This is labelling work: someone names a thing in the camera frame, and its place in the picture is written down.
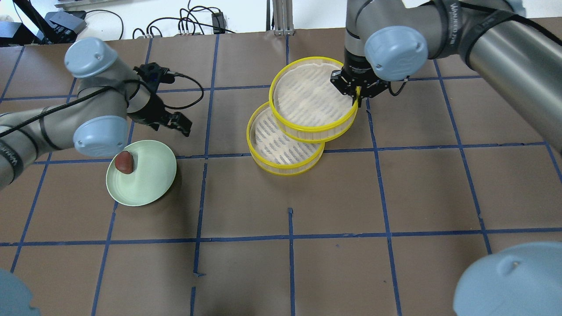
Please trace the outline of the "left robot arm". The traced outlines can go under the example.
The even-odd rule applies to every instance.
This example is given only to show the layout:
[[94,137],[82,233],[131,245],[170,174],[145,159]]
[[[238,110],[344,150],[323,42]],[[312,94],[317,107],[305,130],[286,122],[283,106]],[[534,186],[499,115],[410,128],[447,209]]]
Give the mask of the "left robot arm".
[[76,100],[59,106],[1,115],[1,187],[5,188],[48,152],[74,148],[89,157],[120,154],[132,120],[158,130],[161,126],[191,133],[183,107],[157,96],[161,83],[180,74],[157,63],[130,68],[98,38],[78,40],[65,54],[67,70],[79,81]]

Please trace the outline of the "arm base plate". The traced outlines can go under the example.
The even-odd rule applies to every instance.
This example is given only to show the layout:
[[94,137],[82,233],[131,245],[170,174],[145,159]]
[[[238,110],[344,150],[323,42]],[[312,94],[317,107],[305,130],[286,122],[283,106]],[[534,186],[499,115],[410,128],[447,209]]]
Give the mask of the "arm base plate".
[[0,270],[0,314],[2,316],[40,316],[31,306],[33,295],[28,287],[8,270]]
[[455,289],[458,316],[559,316],[562,244],[532,242],[471,264]]

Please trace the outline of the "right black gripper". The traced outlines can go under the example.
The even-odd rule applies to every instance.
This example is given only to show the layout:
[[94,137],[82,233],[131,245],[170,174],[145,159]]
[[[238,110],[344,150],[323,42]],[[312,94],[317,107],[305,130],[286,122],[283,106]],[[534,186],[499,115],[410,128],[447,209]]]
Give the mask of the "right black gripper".
[[340,94],[353,98],[361,108],[363,100],[374,98],[389,88],[389,82],[378,78],[373,70],[367,70],[364,76],[353,76],[345,68],[334,70],[330,74],[330,83]]

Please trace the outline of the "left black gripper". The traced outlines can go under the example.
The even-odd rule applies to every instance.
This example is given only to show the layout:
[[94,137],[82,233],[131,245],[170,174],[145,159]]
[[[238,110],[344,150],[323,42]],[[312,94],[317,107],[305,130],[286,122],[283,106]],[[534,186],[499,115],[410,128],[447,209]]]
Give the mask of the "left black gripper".
[[[161,83],[174,83],[176,77],[189,80],[192,78],[185,74],[172,72],[169,68],[157,63],[135,66],[133,71],[136,72],[139,79],[133,80],[133,83],[137,84],[137,90],[132,98],[139,97],[140,108],[132,111],[132,121],[149,126],[155,131],[163,126],[177,130],[185,137],[190,136],[193,122],[178,110],[188,108],[192,104],[183,107],[167,106],[157,95],[157,90]],[[176,112],[171,113],[167,109],[176,110]]]

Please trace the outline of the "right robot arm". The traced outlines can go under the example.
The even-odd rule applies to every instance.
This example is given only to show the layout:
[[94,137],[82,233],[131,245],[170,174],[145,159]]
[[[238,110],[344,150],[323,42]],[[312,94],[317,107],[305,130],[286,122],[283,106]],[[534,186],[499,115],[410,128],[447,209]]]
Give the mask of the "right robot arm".
[[349,0],[341,94],[374,97],[427,60],[457,54],[561,152],[561,40],[526,18],[520,0]]

